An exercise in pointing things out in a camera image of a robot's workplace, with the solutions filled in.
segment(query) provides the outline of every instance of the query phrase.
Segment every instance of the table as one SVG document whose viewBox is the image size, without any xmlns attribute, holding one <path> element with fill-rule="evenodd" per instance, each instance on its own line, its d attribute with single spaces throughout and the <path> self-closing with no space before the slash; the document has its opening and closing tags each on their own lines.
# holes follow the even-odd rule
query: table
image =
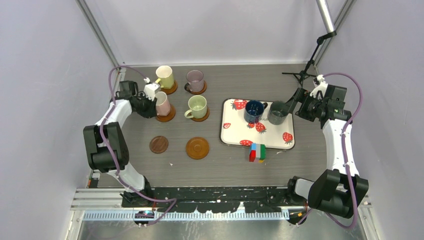
<svg viewBox="0 0 424 240">
<path fill-rule="evenodd" d="M 143 174 L 152 187 L 209 187 L 209 186 L 284 186 L 293 176 L 316 180 L 326 169 L 326 143 L 318 121 L 309 122 L 294 117 L 295 146 L 291 150 L 267 150 L 264 163 L 248 161 L 248 148 L 226 146 L 219 140 L 222 103 L 227 98 L 287 101 L 299 87 L 293 76 L 281 72 L 299 72 L 304 64 L 264 65 L 201 65 L 173 66 L 178 89 L 168 96 L 176 108 L 170 122 L 158 122 L 133 113 L 122 131 L 129 149 L 129 161 Z M 156 67 L 138 68 L 155 80 Z M 204 122 L 184 117 L 188 100 L 193 95 L 184 90 L 186 74 L 190 70 L 204 73 L 210 116 Z M 144 87 L 138 73 L 127 70 L 125 80 Z M 304 83 L 312 90 L 312 78 Z M 149 150 L 155 136 L 165 136 L 168 149 L 161 154 Z M 193 137 L 209 142 L 207 157 L 193 160 L 186 154 L 186 143 Z M 102 174 L 98 187 L 121 187 L 111 176 Z"/>
</svg>

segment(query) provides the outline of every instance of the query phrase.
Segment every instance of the purple mug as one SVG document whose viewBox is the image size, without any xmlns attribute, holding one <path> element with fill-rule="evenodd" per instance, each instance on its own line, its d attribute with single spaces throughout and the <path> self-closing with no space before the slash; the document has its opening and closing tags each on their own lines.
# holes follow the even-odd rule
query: purple mug
<svg viewBox="0 0 424 240">
<path fill-rule="evenodd" d="M 189 93 L 200 92 L 205 86 L 205 81 L 203 80 L 203 72 L 199 70 L 191 70 L 185 76 L 187 82 L 184 86 L 184 89 Z"/>
</svg>

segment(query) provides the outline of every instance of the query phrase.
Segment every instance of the blue mug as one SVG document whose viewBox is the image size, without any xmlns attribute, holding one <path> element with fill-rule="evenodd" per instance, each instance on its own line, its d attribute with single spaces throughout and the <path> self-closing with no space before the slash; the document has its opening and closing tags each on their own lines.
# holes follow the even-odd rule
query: blue mug
<svg viewBox="0 0 424 240">
<path fill-rule="evenodd" d="M 248 123 L 257 123 L 262 117 L 268 103 L 262 103 L 256 100 L 250 100 L 244 108 L 244 120 Z"/>
</svg>

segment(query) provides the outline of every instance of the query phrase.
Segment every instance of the yellow mug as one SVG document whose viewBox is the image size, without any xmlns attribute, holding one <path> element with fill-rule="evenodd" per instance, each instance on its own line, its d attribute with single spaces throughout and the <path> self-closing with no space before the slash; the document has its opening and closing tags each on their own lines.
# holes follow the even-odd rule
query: yellow mug
<svg viewBox="0 0 424 240">
<path fill-rule="evenodd" d="M 160 66 L 156 69 L 157 80 L 156 83 L 160 84 L 163 89 L 170 89 L 174 86 L 174 74 L 170 66 Z"/>
</svg>

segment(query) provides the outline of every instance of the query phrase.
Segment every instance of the white wall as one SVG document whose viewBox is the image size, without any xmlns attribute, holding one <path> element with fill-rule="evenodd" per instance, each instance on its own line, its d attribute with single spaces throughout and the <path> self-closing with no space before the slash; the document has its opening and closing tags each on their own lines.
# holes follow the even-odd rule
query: white wall
<svg viewBox="0 0 424 240">
<path fill-rule="evenodd" d="M 382 239 L 423 239 L 423 1 L 357 1 L 319 65 L 360 82 L 363 107 L 352 130 L 356 166 L 369 180 Z M 347 106 L 358 94 L 349 79 Z"/>
<path fill-rule="evenodd" d="M 344 0 L 328 0 L 333 19 Z M 87 0 L 129 65 L 300 63 L 326 34 L 315 0 Z"/>
<path fill-rule="evenodd" d="M 73 0 L 0 7 L 0 239 L 63 239 L 112 64 Z"/>
</svg>

